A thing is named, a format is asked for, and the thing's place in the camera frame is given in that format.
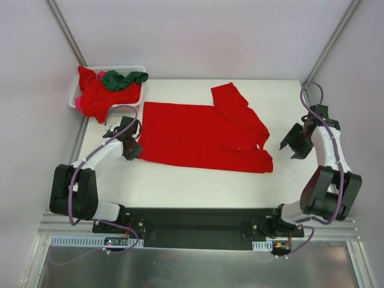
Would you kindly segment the white plastic laundry basket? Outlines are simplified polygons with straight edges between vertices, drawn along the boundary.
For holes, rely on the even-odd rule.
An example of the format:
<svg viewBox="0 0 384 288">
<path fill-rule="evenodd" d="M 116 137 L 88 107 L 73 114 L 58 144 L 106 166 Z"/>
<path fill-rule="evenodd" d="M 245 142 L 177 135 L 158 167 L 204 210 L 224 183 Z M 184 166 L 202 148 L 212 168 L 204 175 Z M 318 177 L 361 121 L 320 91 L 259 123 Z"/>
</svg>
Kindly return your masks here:
<svg viewBox="0 0 384 288">
<path fill-rule="evenodd" d="M 104 117 L 121 104 L 138 108 L 149 76 L 142 65 L 79 67 L 68 105 L 87 117 Z"/>
</svg>

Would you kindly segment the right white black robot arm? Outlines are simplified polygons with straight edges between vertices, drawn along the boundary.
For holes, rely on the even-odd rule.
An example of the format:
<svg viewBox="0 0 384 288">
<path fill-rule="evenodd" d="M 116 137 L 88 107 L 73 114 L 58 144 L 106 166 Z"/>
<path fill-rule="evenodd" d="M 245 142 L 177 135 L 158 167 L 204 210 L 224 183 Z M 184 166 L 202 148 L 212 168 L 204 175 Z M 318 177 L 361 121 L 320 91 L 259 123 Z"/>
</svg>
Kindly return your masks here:
<svg viewBox="0 0 384 288">
<path fill-rule="evenodd" d="M 303 160 L 316 153 L 317 169 L 304 187 L 298 201 L 280 204 L 270 217 L 256 225 L 265 237 L 276 238 L 298 232 L 298 224 L 314 220 L 329 225 L 343 221 L 349 214 L 362 186 L 361 176 L 354 174 L 345 161 L 340 143 L 341 127 L 328 115 L 322 104 L 310 106 L 280 143 L 290 147 L 294 159 Z"/>
</svg>

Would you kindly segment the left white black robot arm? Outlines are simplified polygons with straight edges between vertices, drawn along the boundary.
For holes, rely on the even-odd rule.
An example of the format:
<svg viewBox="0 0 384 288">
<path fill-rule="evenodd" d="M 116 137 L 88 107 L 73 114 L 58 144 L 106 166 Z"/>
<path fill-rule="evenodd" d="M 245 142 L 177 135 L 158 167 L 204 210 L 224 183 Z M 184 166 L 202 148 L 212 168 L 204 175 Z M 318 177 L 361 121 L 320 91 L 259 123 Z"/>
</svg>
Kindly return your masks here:
<svg viewBox="0 0 384 288">
<path fill-rule="evenodd" d="M 52 213 L 78 220 L 103 220 L 113 233 L 126 229 L 127 219 L 121 215 L 122 205 L 100 200 L 97 178 L 113 161 L 131 161 L 142 147 L 136 141 L 141 134 L 138 119 L 124 116 L 110 127 L 98 146 L 85 158 L 72 164 L 60 164 L 53 175 L 49 209 Z"/>
</svg>

